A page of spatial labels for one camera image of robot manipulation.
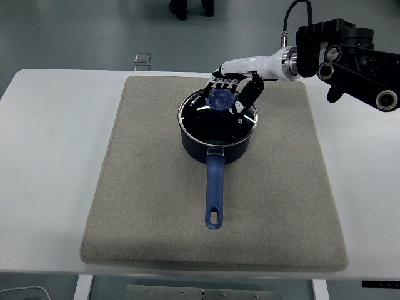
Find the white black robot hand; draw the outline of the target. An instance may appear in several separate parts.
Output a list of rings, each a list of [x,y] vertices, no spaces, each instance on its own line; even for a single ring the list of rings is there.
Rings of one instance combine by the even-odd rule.
[[[222,63],[209,78],[203,98],[212,110],[241,114],[256,102],[266,81],[293,81],[298,78],[297,48],[282,47],[271,56],[243,57]],[[225,96],[221,104],[215,103],[215,90],[223,89],[234,94],[244,80],[247,83],[234,100]]]

